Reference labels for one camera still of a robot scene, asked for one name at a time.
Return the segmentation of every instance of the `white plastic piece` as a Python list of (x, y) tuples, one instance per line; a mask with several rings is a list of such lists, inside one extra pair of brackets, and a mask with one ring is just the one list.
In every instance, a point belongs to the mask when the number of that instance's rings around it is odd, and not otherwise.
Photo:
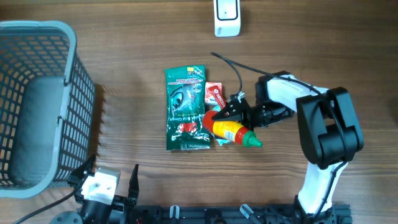
[(234, 37), (241, 30), (240, 0), (213, 0), (216, 37)]
[[(298, 200), (307, 214), (314, 214), (317, 212), (328, 189), (331, 172), (334, 171), (341, 163), (342, 162), (330, 165), (327, 169), (321, 170), (317, 165), (308, 162), (304, 185), (298, 193)], [(348, 164), (344, 165), (337, 171), (329, 197), (327, 198), (326, 204), (323, 206), (321, 212), (324, 212), (331, 207), (331, 197), (335, 191), (338, 178), (347, 165)]]
[(170, 218), (176, 218), (176, 219), (180, 218), (180, 207), (178, 205), (170, 206)]
[[(281, 75), (282, 77), (296, 80), (293, 75)], [(321, 93), (325, 93), (328, 89), (322, 87), (313, 86)], [(278, 103), (282, 103), (287, 106), (291, 110), (297, 112), (296, 99), (312, 95), (315, 96), (317, 93), (314, 91), (310, 91), (305, 86), (300, 85), (299, 83), (289, 82), (286, 80), (281, 80), (278, 78), (273, 78), (267, 83), (268, 96), (269, 99)]]
[(241, 213), (246, 217), (246, 218), (250, 218), (250, 215), (253, 214), (253, 210), (251, 210), (251, 208), (249, 207), (249, 205), (247, 204), (243, 204), (241, 205), (241, 208), (239, 209), (241, 211)]
[(246, 96), (244, 92), (240, 91), (239, 94), (236, 96), (238, 101), (241, 103), (241, 100)]
[(111, 205), (119, 179), (120, 171), (102, 166), (95, 172), (94, 177), (87, 177), (81, 186), (81, 194), (87, 200)]

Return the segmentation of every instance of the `green bottle cap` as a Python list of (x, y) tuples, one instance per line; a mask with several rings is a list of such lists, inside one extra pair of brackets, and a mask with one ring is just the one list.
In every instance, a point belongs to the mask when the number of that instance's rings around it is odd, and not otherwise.
[(256, 138), (256, 134), (252, 131), (248, 131), (243, 136), (243, 146), (246, 147), (262, 147), (262, 142)]

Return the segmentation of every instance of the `red packet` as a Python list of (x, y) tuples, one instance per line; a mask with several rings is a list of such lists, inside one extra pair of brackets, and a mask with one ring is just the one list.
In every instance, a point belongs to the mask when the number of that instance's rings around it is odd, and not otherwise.
[(218, 103), (214, 96), (211, 94), (209, 88), (212, 86), (217, 86), (219, 91), (222, 93), (223, 92), (223, 85), (221, 83), (213, 83), (213, 82), (206, 82), (205, 88), (206, 88), (206, 93), (205, 93), (205, 103), (208, 105), (214, 105), (217, 106)]
[(222, 91), (218, 88), (218, 86), (209, 87), (209, 91), (217, 101), (217, 104), (220, 106), (220, 108), (223, 109), (226, 106), (226, 102), (223, 98)]

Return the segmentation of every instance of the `ketchup bottle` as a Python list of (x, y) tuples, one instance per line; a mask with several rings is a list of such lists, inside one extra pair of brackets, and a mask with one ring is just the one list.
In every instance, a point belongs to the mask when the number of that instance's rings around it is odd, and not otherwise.
[(236, 121), (213, 121), (212, 117), (217, 111), (207, 111), (203, 117), (203, 125), (211, 133), (225, 139), (229, 139), (246, 147), (262, 147), (262, 142), (256, 138), (256, 134), (241, 123)]

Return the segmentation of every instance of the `black wire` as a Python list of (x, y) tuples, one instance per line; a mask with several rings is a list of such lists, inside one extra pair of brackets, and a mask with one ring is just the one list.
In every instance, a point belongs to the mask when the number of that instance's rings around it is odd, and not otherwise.
[(24, 222), (24, 221), (26, 221), (26, 220), (32, 218), (33, 216), (35, 216), (35, 215), (37, 215), (37, 214), (39, 214), (39, 213), (42, 213), (42, 212), (46, 211), (46, 210), (49, 209), (49, 208), (52, 208), (52, 207), (54, 207), (54, 206), (56, 206), (56, 205), (59, 205), (60, 203), (62, 203), (62, 202), (64, 202), (64, 201), (68, 200), (70, 197), (74, 196), (74, 194), (76, 193), (76, 191), (77, 191), (77, 189), (73, 190), (70, 194), (68, 194), (67, 196), (61, 198), (60, 200), (57, 200), (56, 202), (53, 202), (53, 203), (51, 203), (50, 205), (46, 205), (46, 206), (44, 206), (44, 207), (42, 207), (42, 208), (40, 208), (40, 209), (38, 209), (38, 210), (36, 210), (36, 211), (34, 211), (34, 212), (28, 214), (28, 215), (26, 215), (26, 216), (20, 218), (18, 221), (14, 222), (13, 224), (20, 224), (20, 223), (22, 223), (22, 222)]
[(331, 192), (331, 188), (332, 188), (332, 186), (333, 186), (333, 182), (335, 181), (335, 178), (336, 178), (336, 176), (337, 176), (337, 172), (338, 172), (343, 166), (345, 166), (346, 164), (347, 164), (347, 161), (342, 162), (339, 166), (336, 167), (336, 169), (334, 169), (334, 171), (331, 172), (331, 177), (330, 177), (330, 181), (329, 181), (329, 185), (328, 185), (328, 190), (326, 191), (326, 194), (325, 194), (324, 198), (322, 199), (322, 203), (321, 203), (320, 206), (318, 207), (318, 210), (317, 210), (317, 212), (315, 213), (315, 215), (314, 215), (314, 217), (313, 217), (313, 219), (312, 219), (312, 223), (314, 223), (314, 222), (317, 220), (317, 218), (318, 218), (319, 214), (321, 213), (323, 207), (324, 207), (325, 204), (327, 203), (328, 197), (329, 197), (330, 192)]
[[(314, 88), (312, 85), (308, 85), (308, 84), (306, 84), (306, 83), (304, 83), (304, 82), (301, 82), (300, 80), (294, 80), (294, 79), (291, 79), (291, 78), (280, 77), (280, 76), (273, 75), (273, 74), (268, 73), (268, 72), (263, 72), (263, 71), (261, 71), (261, 70), (258, 70), (258, 69), (249, 67), (249, 66), (247, 66), (247, 65), (243, 65), (243, 64), (241, 64), (241, 63), (234, 62), (234, 61), (232, 61), (232, 60), (230, 60), (230, 59), (228, 59), (228, 58), (226, 58), (226, 57), (223, 57), (223, 56), (221, 56), (221, 55), (219, 55), (219, 54), (217, 54), (217, 53), (214, 53), (214, 52), (212, 52), (211, 54), (214, 55), (214, 56), (216, 56), (216, 57), (218, 57), (218, 58), (223, 59), (224, 61), (229, 61), (230, 63), (235, 64), (235, 65), (237, 65), (237, 66), (239, 66), (239, 67), (245, 68), (245, 69), (247, 69), (247, 70), (250, 70), (250, 71), (253, 71), (253, 72), (257, 72), (257, 73), (261, 73), (261, 74), (263, 74), (263, 75), (267, 75), (267, 76), (272, 77), (272, 78), (279, 78), (279, 79), (281, 79), (281, 80), (286, 80), (286, 81), (288, 81), (288, 82), (298, 83), (298, 84), (301, 84), (302, 86), (308, 88), (310, 91), (314, 91), (316, 94), (318, 94), (318, 96), (319, 96), (320, 99), (322, 100), (323, 104), (326, 106), (328, 112), (331, 114), (332, 118), (335, 120), (336, 127), (337, 127), (337, 130), (338, 130), (338, 134), (339, 134), (339, 136), (340, 136), (340, 138), (341, 138), (341, 142), (343, 143), (343, 149), (344, 149), (344, 151), (345, 151), (346, 154), (348, 153), (348, 147), (347, 147), (346, 139), (344, 138), (343, 128), (341, 127), (340, 122), (337, 120), (337, 116), (336, 116), (335, 111), (334, 111), (334, 110), (332, 109), (332, 107), (330, 106), (330, 104), (329, 104), (328, 100), (326, 99), (326, 97), (325, 97), (321, 92), (319, 92), (316, 88)], [(332, 172), (332, 177), (330, 178), (329, 185), (328, 185), (328, 190), (326, 191), (325, 198), (322, 199), (322, 203), (321, 203), (321, 205), (318, 207), (318, 211), (317, 211), (317, 213), (315, 214), (314, 217), (318, 218), (320, 212), (321, 212), (322, 209), (323, 209), (323, 206), (326, 204), (327, 198), (329, 197), (329, 194), (330, 194), (330, 191), (331, 191), (331, 187), (333, 186), (333, 182), (334, 182), (335, 177), (336, 177), (336, 173), (337, 173), (337, 171), (338, 171), (341, 167), (343, 167), (345, 164), (347, 164), (347, 162), (343, 162), (342, 164), (340, 164), (340, 165)]]
[(236, 72), (236, 75), (238, 76), (239, 79), (239, 91), (236, 93), (236, 95), (238, 96), (239, 93), (242, 91), (242, 77), (241, 74), (239, 74), (238, 70), (235, 68), (235, 66), (233, 66), (233, 64), (228, 60), (228, 59), (223, 59), (229, 66), (231, 66), (231, 68)]

